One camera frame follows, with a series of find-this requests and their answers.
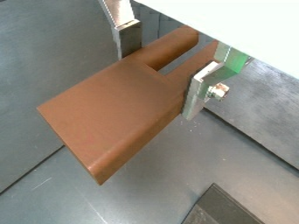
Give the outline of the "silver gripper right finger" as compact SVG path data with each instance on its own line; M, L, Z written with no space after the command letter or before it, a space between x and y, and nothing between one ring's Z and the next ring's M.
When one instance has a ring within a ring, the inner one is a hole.
M182 116L191 120L202 111L206 102L214 98L222 101L230 87L222 82L238 75L253 58L231 45L218 43L213 59L191 77L182 107Z

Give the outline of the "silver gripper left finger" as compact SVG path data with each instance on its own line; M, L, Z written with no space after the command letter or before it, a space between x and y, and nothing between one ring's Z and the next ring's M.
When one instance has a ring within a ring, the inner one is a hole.
M136 19L130 0L98 0L111 25L118 58L142 48L142 22Z

